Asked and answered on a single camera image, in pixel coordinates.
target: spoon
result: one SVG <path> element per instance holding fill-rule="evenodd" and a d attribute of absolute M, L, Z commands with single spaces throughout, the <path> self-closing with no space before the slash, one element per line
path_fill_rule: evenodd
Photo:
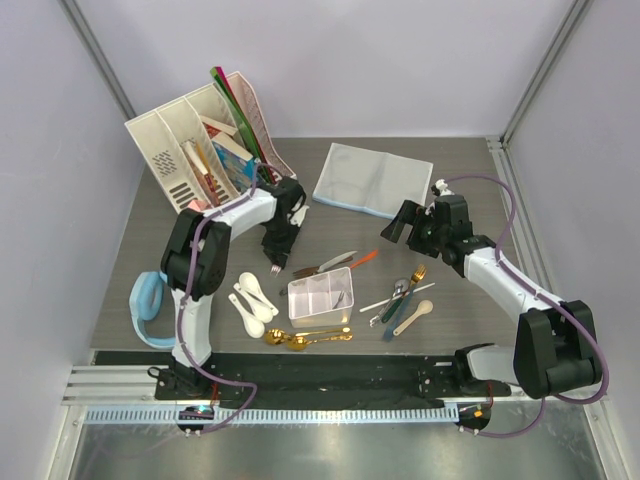
<path fill-rule="evenodd" d="M 256 300 L 255 297 L 252 297 L 247 292 L 245 292 L 239 283 L 236 283 L 233 286 L 233 289 L 238 292 L 242 297 L 247 301 L 249 306 L 251 307 L 251 311 L 253 315 L 260 320 L 262 323 L 269 323 L 273 320 L 273 313 L 271 313 L 271 309 L 265 305 L 264 303 Z"/>
<path fill-rule="evenodd" d="M 269 345 L 280 345 L 286 342 L 287 340 L 293 338 L 294 336 L 304 337 L 307 335 L 317 335 L 322 333 L 338 333 L 338 332 L 349 333 L 350 331 L 351 329 L 349 327 L 343 327 L 343 328 L 334 328 L 331 330 L 320 330 L 317 332 L 303 332 L 303 333 L 296 333 L 295 335 L 290 335 L 280 328 L 272 328 L 270 330 L 267 330 L 263 338 L 264 338 L 264 341 L 267 342 Z"/>
<path fill-rule="evenodd" d="M 260 338 L 264 335 L 264 323 L 258 320 L 252 313 L 249 313 L 240 304 L 240 300 L 236 297 L 235 293 L 229 294 L 229 300 L 234 307 L 240 312 L 242 321 L 244 322 L 244 329 L 247 331 L 250 337 Z"/>
<path fill-rule="evenodd" d="M 304 350 L 312 343 L 318 342 L 332 342 L 334 340 L 344 340 L 348 342 L 353 338 L 353 333 L 343 333 L 341 335 L 334 335 L 333 337 L 327 338 L 318 338 L 317 340 L 308 340 L 306 337 L 302 337 L 300 335 L 294 335 L 293 337 L 287 340 L 287 347 L 291 350 L 296 350 L 298 352 Z"/>
<path fill-rule="evenodd" d="M 398 280 L 396 280 L 396 283 L 393 285 L 393 294 L 391 295 L 391 298 L 387 303 L 384 304 L 384 306 L 376 314 L 376 316 L 369 320 L 370 327 L 375 327 L 378 323 L 380 323 L 380 320 L 391 306 L 393 298 L 409 290 L 409 285 L 410 282 L 408 278 L 399 278 Z"/>
<path fill-rule="evenodd" d="M 262 289 L 260 288 L 260 282 L 253 273 L 244 272 L 240 275 L 239 279 L 240 287 L 245 291 L 256 297 L 262 303 L 267 305 L 271 309 L 271 313 L 275 317 L 278 315 L 278 309 L 275 307 L 273 303 L 269 301 L 269 299 L 262 293 Z"/>
<path fill-rule="evenodd" d="M 429 300 L 423 300 L 418 304 L 418 308 L 415 313 L 407 318 L 404 322 L 402 322 L 398 327 L 393 331 L 393 336 L 397 337 L 402 332 L 404 332 L 409 325 L 411 325 L 418 317 L 422 315 L 426 315 L 427 313 L 431 313 L 433 310 L 433 303 Z"/>

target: white file organizer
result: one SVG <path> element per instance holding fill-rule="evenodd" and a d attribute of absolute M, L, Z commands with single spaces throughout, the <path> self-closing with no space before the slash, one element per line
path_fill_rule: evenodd
<path fill-rule="evenodd" d="M 293 171 L 273 148 L 251 85 L 238 72 L 229 75 L 227 81 L 233 88 L 238 103 L 254 130 L 266 161 L 285 176 L 295 177 Z M 202 147 L 218 184 L 217 193 L 221 203 L 224 204 L 239 196 L 224 172 L 199 115 L 237 127 L 226 100 L 213 84 L 199 88 L 125 123 L 176 212 L 186 208 L 192 200 L 208 201 L 182 150 L 185 142 L 198 142 Z M 235 140 L 243 144 L 239 134 L 235 135 Z"/>

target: wall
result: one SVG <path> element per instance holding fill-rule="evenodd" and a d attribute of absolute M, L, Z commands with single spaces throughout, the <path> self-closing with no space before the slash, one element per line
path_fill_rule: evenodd
<path fill-rule="evenodd" d="M 273 136 L 501 133 L 571 0 L 78 0 L 143 113 L 241 70 Z"/>
<path fill-rule="evenodd" d="M 639 17 L 635 0 L 593 2 L 511 149 L 560 292 L 594 311 L 631 445 L 640 443 Z"/>
<path fill-rule="evenodd" d="M 142 161 L 56 2 L 0 16 L 0 478 L 43 478 Z"/>

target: orange handle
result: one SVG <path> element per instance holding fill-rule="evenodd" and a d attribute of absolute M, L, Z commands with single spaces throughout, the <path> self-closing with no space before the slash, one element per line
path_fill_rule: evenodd
<path fill-rule="evenodd" d="M 371 252 L 366 257 L 362 257 L 356 263 L 352 263 L 351 265 L 349 265 L 349 268 L 353 270 L 354 268 L 359 267 L 363 263 L 367 263 L 369 260 L 371 260 L 372 258 L 376 258 L 377 256 L 378 256 L 378 249 L 376 248 L 373 252 Z"/>

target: gray wood tabletop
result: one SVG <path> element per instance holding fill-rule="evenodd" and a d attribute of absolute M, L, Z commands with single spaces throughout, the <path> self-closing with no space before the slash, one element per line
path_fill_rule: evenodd
<path fill-rule="evenodd" d="M 432 182 L 464 173 L 496 173 L 486 141 L 482 138 L 275 139 L 278 153 L 296 172 L 309 199 L 333 141 L 429 161 L 434 164 Z M 469 203 L 475 232 L 497 239 L 506 222 L 498 187 L 482 180 L 464 180 L 456 183 L 455 191 L 464 195 Z M 515 325 L 493 300 L 478 287 L 460 278 L 440 259 L 411 252 L 403 243 L 407 232 L 398 244 L 393 244 L 380 237 L 388 220 L 311 200 L 308 204 L 311 208 L 287 268 L 277 278 L 269 275 L 271 265 L 260 247 L 264 228 L 255 227 L 232 243 L 226 277 L 214 297 L 211 312 L 210 337 L 215 351 L 286 352 L 285 347 L 268 346 L 262 340 L 246 334 L 239 314 L 227 299 L 240 273 L 253 272 L 267 297 L 280 309 L 280 314 L 270 326 L 295 331 L 288 319 L 287 299 L 278 295 L 279 290 L 292 279 L 290 272 L 319 265 L 345 251 L 358 250 L 359 258 L 376 248 L 379 249 L 376 259 L 352 271 L 355 305 L 350 326 L 354 333 L 353 340 L 313 345 L 305 353 L 435 355 L 452 353 L 457 348 L 482 342 L 513 345 Z M 131 326 L 129 294 L 140 272 L 159 269 L 175 219 L 175 211 L 151 173 L 146 170 L 98 318 L 92 348 L 150 349 L 138 339 Z M 504 252 L 517 264 L 511 239 L 507 241 Z M 428 269 L 424 282 L 435 282 L 435 285 L 414 295 L 405 316 L 413 313 L 417 304 L 424 299 L 433 302 L 433 312 L 418 319 L 393 341 L 385 342 L 381 339 L 384 328 L 369 327 L 369 318 L 375 314 L 375 310 L 366 313 L 358 313 L 358 310 L 387 298 L 393 290 L 394 281 L 409 277 L 420 263 L 424 263 Z M 160 314 L 147 323 L 147 331 L 153 336 L 171 336 L 173 328 L 173 305 L 171 296 L 165 291 Z"/>

